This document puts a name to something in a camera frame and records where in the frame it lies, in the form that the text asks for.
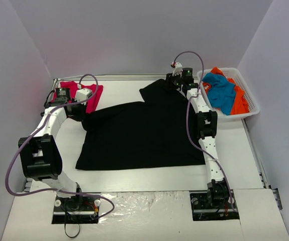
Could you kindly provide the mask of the black t-shirt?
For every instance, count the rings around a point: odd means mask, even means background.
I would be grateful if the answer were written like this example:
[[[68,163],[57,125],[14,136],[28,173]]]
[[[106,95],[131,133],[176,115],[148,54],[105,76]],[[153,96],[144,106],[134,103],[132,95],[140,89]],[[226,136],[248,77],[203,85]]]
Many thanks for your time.
[[[76,169],[86,171],[204,164],[186,132],[187,99],[168,92],[159,79],[140,89],[142,101],[100,109],[85,116],[85,140]],[[197,140],[197,117],[190,107],[189,134]]]

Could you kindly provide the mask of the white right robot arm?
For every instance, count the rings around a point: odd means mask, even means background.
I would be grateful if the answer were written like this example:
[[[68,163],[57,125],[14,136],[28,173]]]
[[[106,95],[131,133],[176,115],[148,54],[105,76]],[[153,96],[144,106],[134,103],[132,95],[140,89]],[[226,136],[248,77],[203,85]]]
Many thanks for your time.
[[[219,163],[216,134],[218,115],[206,104],[202,95],[201,84],[195,83],[192,68],[184,68],[179,62],[171,64],[173,71],[166,75],[166,89],[181,91],[188,100],[186,110],[186,132],[191,144],[204,154],[207,169],[207,195],[209,206],[220,208],[228,201],[233,205],[233,195],[226,174]],[[198,141],[197,146],[190,134],[188,127],[189,109],[193,107],[197,116]]]

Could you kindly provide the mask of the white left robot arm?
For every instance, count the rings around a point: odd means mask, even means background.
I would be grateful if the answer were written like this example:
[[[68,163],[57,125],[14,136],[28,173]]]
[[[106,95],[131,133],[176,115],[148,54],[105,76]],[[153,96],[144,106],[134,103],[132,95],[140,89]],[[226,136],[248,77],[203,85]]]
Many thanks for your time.
[[[77,211],[84,206],[84,196],[77,182],[62,170],[62,158],[55,143],[61,125],[67,118],[82,121],[86,115],[87,99],[92,90],[80,88],[71,97],[67,87],[53,90],[54,99],[44,104],[45,111],[37,133],[26,142],[20,138],[20,158],[25,177],[42,182],[56,191],[55,204],[62,209]]]

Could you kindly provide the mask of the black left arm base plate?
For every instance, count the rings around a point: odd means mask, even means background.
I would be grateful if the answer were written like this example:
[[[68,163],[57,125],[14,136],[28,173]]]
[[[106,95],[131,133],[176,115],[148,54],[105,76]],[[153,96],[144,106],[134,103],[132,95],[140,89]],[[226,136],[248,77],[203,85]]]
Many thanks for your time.
[[[95,224],[101,201],[96,197],[74,196],[54,201],[52,224]]]

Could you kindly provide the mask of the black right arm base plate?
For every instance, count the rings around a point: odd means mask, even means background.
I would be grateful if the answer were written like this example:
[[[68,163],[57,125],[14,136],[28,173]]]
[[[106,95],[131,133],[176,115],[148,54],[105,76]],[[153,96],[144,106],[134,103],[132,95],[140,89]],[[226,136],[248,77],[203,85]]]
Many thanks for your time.
[[[206,191],[189,193],[193,221],[238,220],[239,213],[231,207],[230,200],[221,199],[214,206],[208,200]]]

